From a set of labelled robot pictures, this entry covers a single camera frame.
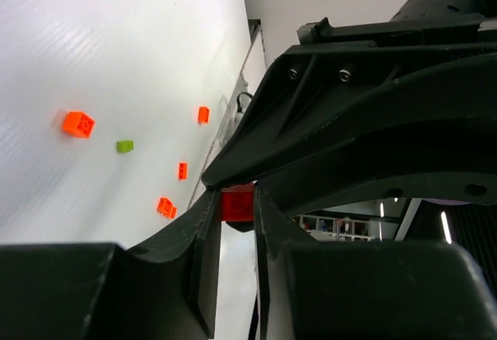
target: ceiling light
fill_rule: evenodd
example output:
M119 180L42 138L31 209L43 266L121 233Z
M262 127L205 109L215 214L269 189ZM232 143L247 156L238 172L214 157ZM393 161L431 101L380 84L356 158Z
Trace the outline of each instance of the ceiling light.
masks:
M443 233L445 234L445 240L448 244L452 243L452 238L450 237L449 223L447 222L447 215L445 212L440 214L440 218L442 219Z

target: black corrugated panel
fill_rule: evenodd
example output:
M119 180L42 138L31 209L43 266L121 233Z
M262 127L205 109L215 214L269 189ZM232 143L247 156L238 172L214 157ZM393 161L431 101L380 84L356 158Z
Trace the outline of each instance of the black corrugated panel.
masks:
M444 241L440 219L443 211L452 240L473 255L497 297L497 206L441 206L423 201L405 239Z

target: orange block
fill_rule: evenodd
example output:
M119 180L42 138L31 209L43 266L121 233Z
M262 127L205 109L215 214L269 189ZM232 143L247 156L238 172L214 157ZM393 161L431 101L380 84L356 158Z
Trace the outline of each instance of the orange block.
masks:
M164 216L169 217L173 207L174 206L172 205L171 200L169 200L168 198L161 198L158 201L157 211L162 213Z
M90 138L95 120L80 111L71 111L65 117L62 130L73 137Z
M188 163L179 163L179 179L186 179L188 177Z
M178 212L178 208L176 208L175 206L172 208L172 211L171 211L171 214L169 215L168 218L174 218L176 217L176 212Z
M199 108L199 124L209 123L209 109L206 106Z

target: green block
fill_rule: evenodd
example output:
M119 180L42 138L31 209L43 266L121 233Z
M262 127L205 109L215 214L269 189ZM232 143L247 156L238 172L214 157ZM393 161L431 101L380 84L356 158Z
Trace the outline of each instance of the green block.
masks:
M133 141L117 141L117 152L124 154L134 149Z

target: bolt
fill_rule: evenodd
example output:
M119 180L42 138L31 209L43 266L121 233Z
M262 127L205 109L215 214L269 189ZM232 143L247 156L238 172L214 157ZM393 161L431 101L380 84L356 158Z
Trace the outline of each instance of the bolt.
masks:
M297 80L298 78L298 71L297 69L295 68L291 68L289 71L288 71L288 77L292 80Z
M341 82L350 82L350 79L352 78L352 72L348 68L342 68L339 71L339 80Z

